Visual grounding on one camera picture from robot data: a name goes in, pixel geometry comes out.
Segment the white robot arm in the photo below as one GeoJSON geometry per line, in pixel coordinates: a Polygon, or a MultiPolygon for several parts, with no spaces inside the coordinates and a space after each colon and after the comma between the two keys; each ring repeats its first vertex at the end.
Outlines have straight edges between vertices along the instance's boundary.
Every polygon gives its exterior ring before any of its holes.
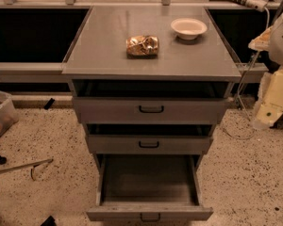
{"type": "Polygon", "coordinates": [[[267,129],[283,115],[283,12],[273,25],[251,40],[248,47],[267,51],[269,59],[279,65],[274,73],[262,76],[254,106],[253,127],[267,129]]]}

